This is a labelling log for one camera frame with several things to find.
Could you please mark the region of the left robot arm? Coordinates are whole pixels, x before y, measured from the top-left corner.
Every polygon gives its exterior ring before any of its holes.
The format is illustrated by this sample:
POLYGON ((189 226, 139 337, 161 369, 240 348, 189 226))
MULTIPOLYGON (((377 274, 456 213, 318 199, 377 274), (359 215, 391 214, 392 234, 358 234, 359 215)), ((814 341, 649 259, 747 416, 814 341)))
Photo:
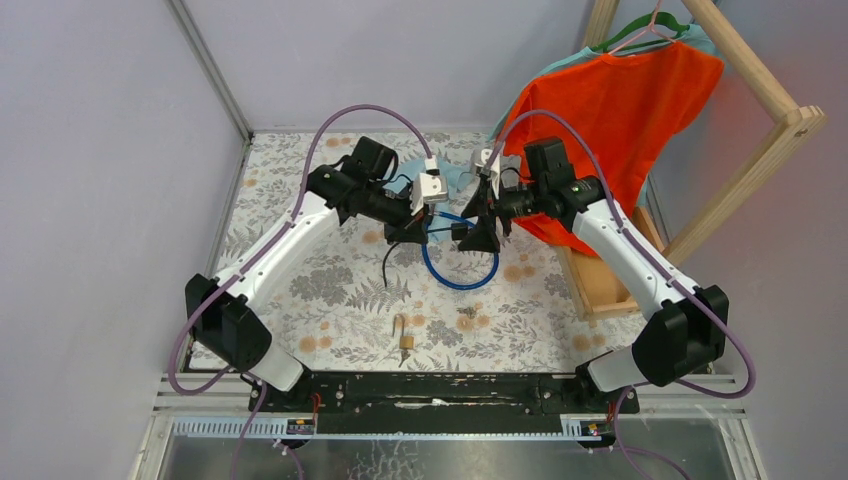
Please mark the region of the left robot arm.
POLYGON ((335 164, 307 161, 300 190, 275 226, 230 266, 188 281, 187 336, 231 370, 270 385, 285 410, 304 407, 311 388, 305 367, 278 344, 259 311, 285 275, 351 217, 382 223, 392 242, 427 242, 432 206, 446 193, 438 161, 428 153, 422 171, 394 192, 388 171, 397 163, 395 150, 368 137, 335 164))

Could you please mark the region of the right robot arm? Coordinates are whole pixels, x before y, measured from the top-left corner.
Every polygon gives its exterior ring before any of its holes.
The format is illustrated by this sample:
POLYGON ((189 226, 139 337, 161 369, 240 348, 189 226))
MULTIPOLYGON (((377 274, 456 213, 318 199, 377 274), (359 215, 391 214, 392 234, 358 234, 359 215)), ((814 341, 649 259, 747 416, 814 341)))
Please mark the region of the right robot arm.
POLYGON ((716 285, 701 287, 677 270, 627 219, 601 174, 578 177, 562 141, 526 145, 531 181, 505 187, 500 156, 483 148, 471 160, 479 179, 462 212, 473 227, 453 227, 462 251, 497 253, 498 235, 512 222, 544 214, 593 250, 635 300, 646 321, 633 343, 577 369, 575 402, 597 412, 613 391, 648 383, 680 381, 725 350, 729 300, 716 285))

